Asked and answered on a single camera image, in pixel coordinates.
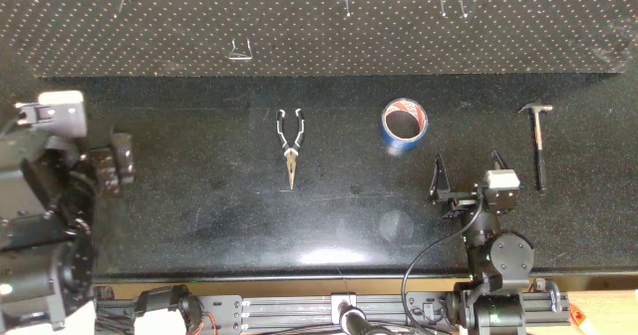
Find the black countertop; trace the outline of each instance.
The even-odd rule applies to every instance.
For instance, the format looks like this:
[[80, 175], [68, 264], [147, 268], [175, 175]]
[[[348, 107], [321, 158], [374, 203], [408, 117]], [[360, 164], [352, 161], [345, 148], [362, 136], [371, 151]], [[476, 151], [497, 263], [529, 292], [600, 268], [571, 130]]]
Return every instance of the black countertop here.
[[[137, 182], [95, 222], [98, 281], [395, 276], [459, 228], [426, 203], [435, 156], [467, 190], [499, 150], [521, 179], [504, 228], [536, 247], [534, 274], [638, 271], [635, 73], [343, 78], [93, 78], [39, 81], [85, 92], [92, 141], [133, 134]], [[392, 156], [380, 115], [418, 101], [430, 128]], [[535, 191], [530, 116], [542, 101], [549, 193]], [[275, 135], [302, 108], [294, 190]], [[288, 119], [287, 135], [296, 125]], [[466, 276], [462, 240], [433, 249], [426, 276]]]

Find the pegboard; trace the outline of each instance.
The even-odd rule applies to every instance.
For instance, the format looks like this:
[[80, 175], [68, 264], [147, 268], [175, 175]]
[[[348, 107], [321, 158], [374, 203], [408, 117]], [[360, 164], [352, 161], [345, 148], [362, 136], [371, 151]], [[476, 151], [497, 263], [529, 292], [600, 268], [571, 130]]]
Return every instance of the pegboard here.
[[638, 39], [638, 0], [348, 1], [1, 0], [0, 37], [37, 77], [622, 72]]

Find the roll of tape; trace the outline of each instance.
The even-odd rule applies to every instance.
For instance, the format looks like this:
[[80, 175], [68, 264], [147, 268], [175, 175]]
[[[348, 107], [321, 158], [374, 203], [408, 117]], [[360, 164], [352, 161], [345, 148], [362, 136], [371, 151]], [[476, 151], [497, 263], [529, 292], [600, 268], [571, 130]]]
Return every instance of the roll of tape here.
[[[414, 117], [419, 124], [419, 133], [412, 138], [401, 138], [392, 133], [388, 128], [388, 116], [394, 112], [405, 112]], [[381, 115], [381, 129], [383, 139], [390, 147], [399, 150], [410, 150], [416, 147], [421, 141], [421, 138], [426, 134], [428, 130], [428, 115], [423, 107], [415, 101], [405, 98], [394, 100], [383, 110], [383, 114]]]

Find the hammer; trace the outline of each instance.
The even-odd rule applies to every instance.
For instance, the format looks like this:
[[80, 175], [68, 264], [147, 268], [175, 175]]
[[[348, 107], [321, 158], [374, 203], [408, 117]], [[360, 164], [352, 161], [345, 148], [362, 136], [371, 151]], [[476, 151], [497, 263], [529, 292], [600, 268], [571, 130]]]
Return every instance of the hammer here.
[[536, 175], [538, 177], [538, 191], [545, 194], [547, 190], [547, 173], [545, 171], [545, 161], [542, 158], [542, 137], [540, 136], [540, 119], [538, 114], [541, 112], [549, 112], [553, 110], [552, 105], [542, 105], [540, 103], [530, 103], [525, 105], [519, 113], [530, 109], [534, 114], [534, 136], [536, 138]]

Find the orange and white object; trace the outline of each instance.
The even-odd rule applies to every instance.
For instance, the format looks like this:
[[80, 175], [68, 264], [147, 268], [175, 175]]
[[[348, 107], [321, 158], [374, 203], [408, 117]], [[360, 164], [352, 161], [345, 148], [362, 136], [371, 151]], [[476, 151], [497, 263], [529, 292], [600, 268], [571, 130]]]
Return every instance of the orange and white object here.
[[594, 328], [593, 323], [587, 319], [585, 313], [582, 312], [576, 305], [569, 304], [569, 312], [571, 314], [571, 320], [585, 335], [598, 335], [598, 331]]

